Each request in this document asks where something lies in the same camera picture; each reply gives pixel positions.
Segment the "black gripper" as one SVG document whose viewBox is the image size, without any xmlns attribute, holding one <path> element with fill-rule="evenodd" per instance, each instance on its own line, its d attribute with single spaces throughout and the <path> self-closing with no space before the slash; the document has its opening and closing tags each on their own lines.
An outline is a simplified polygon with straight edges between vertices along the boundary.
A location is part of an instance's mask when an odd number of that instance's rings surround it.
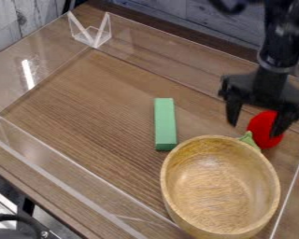
<svg viewBox="0 0 299 239">
<path fill-rule="evenodd" d="M 288 73 L 276 73 L 260 66 L 248 74 L 225 75 L 218 95 L 226 101 L 228 121 L 236 126 L 242 106 L 256 105 L 277 111 L 272 137 L 280 136 L 299 119 L 299 87 Z"/>
</svg>

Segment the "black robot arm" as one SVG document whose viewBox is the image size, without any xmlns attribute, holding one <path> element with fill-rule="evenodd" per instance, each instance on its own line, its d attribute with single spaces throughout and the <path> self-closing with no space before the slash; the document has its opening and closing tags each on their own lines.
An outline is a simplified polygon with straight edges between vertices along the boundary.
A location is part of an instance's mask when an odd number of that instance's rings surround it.
<svg viewBox="0 0 299 239">
<path fill-rule="evenodd" d="M 245 75 L 225 76 L 218 95 L 226 101 L 232 125 L 237 125 L 244 105 L 276 111 L 270 136 L 278 136 L 299 120 L 299 88 L 290 83 L 290 71 L 299 64 L 299 0 L 241 0 L 233 7 L 218 0 L 216 7 L 234 15 L 257 2 L 265 5 L 258 68 Z"/>
</svg>

